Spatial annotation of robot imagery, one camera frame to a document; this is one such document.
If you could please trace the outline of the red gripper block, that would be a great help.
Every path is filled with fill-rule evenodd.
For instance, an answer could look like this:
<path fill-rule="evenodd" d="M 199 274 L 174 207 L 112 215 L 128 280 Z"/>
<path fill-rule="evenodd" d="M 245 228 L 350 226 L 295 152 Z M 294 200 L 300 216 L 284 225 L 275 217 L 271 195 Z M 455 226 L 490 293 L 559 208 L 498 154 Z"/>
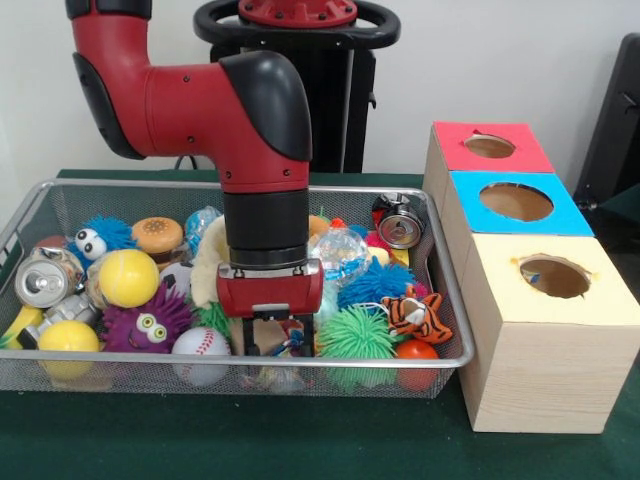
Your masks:
<path fill-rule="evenodd" d="M 247 270 L 228 263 L 218 266 L 216 289 L 228 317 L 243 318 L 245 356 L 260 356 L 254 338 L 254 316 L 284 318 L 300 315 L 303 324 L 302 357 L 314 356 L 313 315 L 319 311 L 324 283 L 323 266 L 311 258 L 304 265 L 277 270 Z"/>

